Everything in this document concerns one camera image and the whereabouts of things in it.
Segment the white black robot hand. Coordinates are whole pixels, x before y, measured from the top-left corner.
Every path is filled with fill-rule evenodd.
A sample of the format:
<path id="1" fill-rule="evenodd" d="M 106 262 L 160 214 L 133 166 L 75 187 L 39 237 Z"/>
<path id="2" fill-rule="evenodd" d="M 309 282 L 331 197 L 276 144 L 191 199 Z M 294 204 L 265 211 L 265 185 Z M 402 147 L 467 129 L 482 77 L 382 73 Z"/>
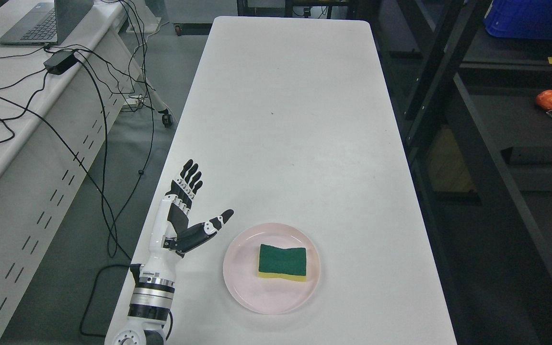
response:
<path id="1" fill-rule="evenodd" d="M 149 259 L 140 273 L 140 280 L 175 280 L 174 268 L 186 253 L 213 238 L 233 216 L 232 209 L 207 221 L 190 225 L 192 203 L 203 181 L 199 166 L 189 159 L 170 190 L 159 202 L 149 242 Z"/>

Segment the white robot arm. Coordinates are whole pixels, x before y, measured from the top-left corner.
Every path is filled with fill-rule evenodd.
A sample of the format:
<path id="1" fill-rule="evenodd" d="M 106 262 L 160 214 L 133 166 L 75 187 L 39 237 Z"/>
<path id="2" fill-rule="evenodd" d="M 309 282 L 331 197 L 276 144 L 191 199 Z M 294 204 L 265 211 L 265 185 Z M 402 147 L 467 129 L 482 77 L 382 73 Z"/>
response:
<path id="1" fill-rule="evenodd" d="M 106 345 L 164 345 L 164 328 L 171 314 L 173 280 L 133 273 L 127 321 Z"/>

